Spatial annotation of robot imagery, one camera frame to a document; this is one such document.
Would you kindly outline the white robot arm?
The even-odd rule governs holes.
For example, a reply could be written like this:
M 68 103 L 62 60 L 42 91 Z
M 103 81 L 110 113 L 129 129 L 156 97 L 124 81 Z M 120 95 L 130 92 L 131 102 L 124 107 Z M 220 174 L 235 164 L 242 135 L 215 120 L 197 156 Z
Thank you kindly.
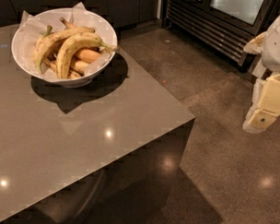
M 249 41 L 243 51 L 259 54 L 262 65 L 272 72 L 265 80 L 256 80 L 252 105 L 242 126 L 246 132 L 258 134 L 280 116 L 280 16 L 267 31 Z

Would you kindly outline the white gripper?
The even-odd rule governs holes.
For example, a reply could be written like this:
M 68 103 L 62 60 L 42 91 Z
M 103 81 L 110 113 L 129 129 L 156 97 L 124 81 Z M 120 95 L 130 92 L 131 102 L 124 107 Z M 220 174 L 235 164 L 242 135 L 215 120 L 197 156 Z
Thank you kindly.
M 242 129 L 250 134 L 267 130 L 280 116 L 280 74 L 263 65 L 256 57 L 251 66 L 255 78 L 252 105 L 246 115 Z

